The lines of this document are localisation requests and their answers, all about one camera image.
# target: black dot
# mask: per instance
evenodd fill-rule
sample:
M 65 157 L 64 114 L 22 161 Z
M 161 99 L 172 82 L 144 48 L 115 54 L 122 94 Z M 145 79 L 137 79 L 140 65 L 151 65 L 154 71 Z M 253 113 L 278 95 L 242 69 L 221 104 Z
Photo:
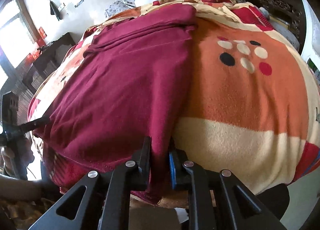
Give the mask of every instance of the black dot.
M 234 66 L 236 64 L 235 59 L 229 53 L 224 52 L 220 55 L 220 60 L 223 64 L 227 66 Z
M 261 46 L 260 43 L 254 41 L 254 40 L 250 40 L 250 43 L 251 43 L 252 45 L 255 45 L 255 46 Z

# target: red dot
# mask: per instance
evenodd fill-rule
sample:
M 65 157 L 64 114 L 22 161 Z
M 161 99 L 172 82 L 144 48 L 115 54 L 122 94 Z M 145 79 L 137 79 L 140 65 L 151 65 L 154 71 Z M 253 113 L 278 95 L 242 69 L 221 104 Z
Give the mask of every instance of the red dot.
M 224 41 L 228 41 L 228 39 L 227 39 L 227 38 L 225 38 L 225 37 L 220 37 L 220 36 L 217 36 L 217 38 L 218 38 L 219 40 L 224 40 Z
M 260 62 L 259 69 L 262 74 L 270 76 L 272 74 L 272 68 L 268 63 Z

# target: orange and cream patterned blanket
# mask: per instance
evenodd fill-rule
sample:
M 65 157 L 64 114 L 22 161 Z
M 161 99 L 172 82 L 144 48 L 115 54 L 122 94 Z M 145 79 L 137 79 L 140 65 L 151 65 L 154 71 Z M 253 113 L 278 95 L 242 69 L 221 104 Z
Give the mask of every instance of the orange and cream patterned blanket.
M 250 3 L 160 0 L 90 27 L 38 89 L 29 119 L 44 114 L 104 27 L 175 3 L 192 5 L 198 25 L 189 96 L 173 131 L 176 147 L 205 169 L 231 170 L 255 194 L 317 168 L 318 86 L 298 52 Z M 257 23 L 248 23 L 249 14 Z M 41 153 L 45 143 L 33 141 Z

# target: metal rivet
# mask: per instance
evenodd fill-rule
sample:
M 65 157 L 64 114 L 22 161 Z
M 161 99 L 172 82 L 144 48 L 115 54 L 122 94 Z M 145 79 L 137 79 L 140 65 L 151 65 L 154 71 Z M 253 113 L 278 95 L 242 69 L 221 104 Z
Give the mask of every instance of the metal rivet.
M 135 161 L 127 161 L 125 163 L 125 165 L 130 168 L 130 167 L 133 167 L 134 165 L 136 165 L 136 162 Z
M 193 163 L 193 161 L 185 161 L 183 163 L 183 165 L 186 166 L 186 167 L 192 167 L 194 165 L 194 163 Z
M 88 177 L 97 177 L 98 176 L 98 172 L 95 170 L 92 170 L 88 173 Z
M 231 176 L 231 171 L 230 170 L 227 170 L 227 169 L 224 169 L 221 174 L 224 176 L 224 177 L 230 177 Z

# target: tiled floor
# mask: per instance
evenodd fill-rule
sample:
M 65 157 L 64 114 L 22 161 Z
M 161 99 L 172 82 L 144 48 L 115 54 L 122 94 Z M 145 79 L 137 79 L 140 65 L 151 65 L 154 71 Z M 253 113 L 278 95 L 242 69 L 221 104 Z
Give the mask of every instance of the tiled floor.
M 62 20 L 50 15 L 49 0 L 25 0 L 37 28 L 42 26 L 48 35 L 46 42 L 70 32 L 78 41 L 91 25 L 105 20 L 104 9 L 115 0 L 84 0 L 78 7 L 72 4 L 62 10 Z M 290 205 L 282 219 L 289 230 L 298 230 L 313 209 L 320 190 L 320 168 L 289 186 Z M 130 229 L 178 229 L 174 210 L 143 208 L 131 211 Z

